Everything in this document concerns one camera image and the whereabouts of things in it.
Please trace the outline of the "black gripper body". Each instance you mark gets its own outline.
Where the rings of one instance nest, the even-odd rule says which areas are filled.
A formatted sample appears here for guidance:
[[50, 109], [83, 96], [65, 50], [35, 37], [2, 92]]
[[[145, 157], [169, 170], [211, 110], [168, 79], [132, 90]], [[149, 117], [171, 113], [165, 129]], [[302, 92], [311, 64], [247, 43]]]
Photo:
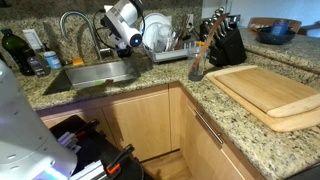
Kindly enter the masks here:
[[125, 49], [116, 49], [117, 55], [119, 58], [130, 57], [132, 54], [132, 50], [130, 47], [126, 47]]

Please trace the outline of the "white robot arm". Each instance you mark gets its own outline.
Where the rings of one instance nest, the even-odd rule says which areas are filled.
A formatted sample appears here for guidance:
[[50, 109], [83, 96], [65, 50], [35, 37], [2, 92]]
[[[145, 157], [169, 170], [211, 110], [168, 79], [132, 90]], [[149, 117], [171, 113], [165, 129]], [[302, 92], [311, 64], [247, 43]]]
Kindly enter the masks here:
[[0, 180], [69, 180], [77, 165], [28, 102], [0, 61]]

